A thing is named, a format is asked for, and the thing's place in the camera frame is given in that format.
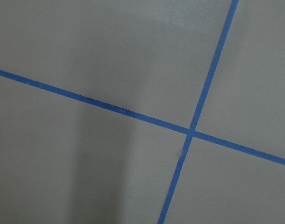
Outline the brown paper table cover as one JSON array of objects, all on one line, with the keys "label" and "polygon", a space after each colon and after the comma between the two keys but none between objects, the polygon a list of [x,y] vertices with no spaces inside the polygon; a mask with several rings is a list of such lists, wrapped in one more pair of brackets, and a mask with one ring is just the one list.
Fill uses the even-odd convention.
[{"label": "brown paper table cover", "polygon": [[0,224],[285,224],[285,0],[0,0]]}]

